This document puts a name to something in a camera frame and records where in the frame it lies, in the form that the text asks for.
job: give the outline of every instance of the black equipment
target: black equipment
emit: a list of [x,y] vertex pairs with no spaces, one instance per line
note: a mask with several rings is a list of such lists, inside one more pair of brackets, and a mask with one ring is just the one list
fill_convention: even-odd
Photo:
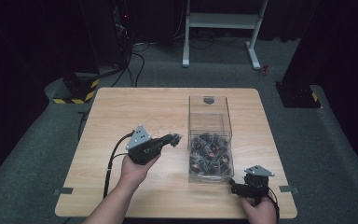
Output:
[[[231,192],[241,197],[255,199],[255,205],[260,204],[263,197],[267,197],[275,207],[278,223],[280,217],[278,200],[275,193],[269,188],[269,176],[275,176],[275,174],[260,165],[250,167],[245,172],[247,173],[243,178],[245,184],[237,184],[233,179],[228,182],[231,185]],[[270,191],[274,195],[275,201],[269,196]]]
[[129,151],[129,157],[136,164],[145,165],[156,158],[162,147],[171,144],[176,147],[182,136],[180,134],[167,134],[160,138],[151,138],[142,125],[139,125],[127,144],[126,149]]

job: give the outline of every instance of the wooden table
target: wooden table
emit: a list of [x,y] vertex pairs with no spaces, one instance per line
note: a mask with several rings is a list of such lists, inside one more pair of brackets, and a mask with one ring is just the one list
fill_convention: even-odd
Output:
[[[275,174],[269,186],[276,193],[281,218],[296,216],[282,163],[269,123],[254,89],[101,88],[98,90],[64,188],[56,207],[60,217],[86,217],[103,198],[109,157],[117,141],[143,124],[153,136],[180,133],[177,147],[165,146],[147,179],[135,192],[127,217],[245,218],[229,184],[188,183],[188,99],[190,95],[226,96],[232,128],[234,180],[243,183],[244,169],[260,164]],[[117,150],[126,152],[124,141]],[[113,162],[112,189],[122,159]]]

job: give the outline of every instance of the human hand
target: human hand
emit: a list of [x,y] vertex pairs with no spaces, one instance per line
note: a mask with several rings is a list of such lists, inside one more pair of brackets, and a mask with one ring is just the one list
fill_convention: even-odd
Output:
[[125,155],[121,163],[121,176],[118,185],[124,185],[128,189],[136,190],[139,185],[144,182],[150,167],[158,160],[160,155],[145,165],[133,163],[128,155]]
[[240,197],[241,206],[251,224],[275,224],[277,215],[275,206],[268,197],[263,197],[260,204],[253,206],[247,198]]

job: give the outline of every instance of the wrist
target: wrist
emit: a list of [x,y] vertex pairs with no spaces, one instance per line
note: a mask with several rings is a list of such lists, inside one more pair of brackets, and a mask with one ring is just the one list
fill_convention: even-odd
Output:
[[131,183],[130,181],[121,178],[118,180],[117,185],[115,187],[115,189],[125,190],[129,193],[134,193],[138,188],[139,185]]

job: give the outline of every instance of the yellow and black hazard tape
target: yellow and black hazard tape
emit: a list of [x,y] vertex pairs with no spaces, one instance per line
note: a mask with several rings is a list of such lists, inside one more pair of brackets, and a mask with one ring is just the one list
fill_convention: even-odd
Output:
[[82,99],[80,99],[80,98],[53,98],[53,102],[56,104],[77,104],[77,105],[86,104],[91,100],[92,96],[94,95],[95,89],[97,88],[99,81],[100,81],[100,79],[96,79],[91,83],[89,90],[87,92],[85,92],[86,96],[83,97]]

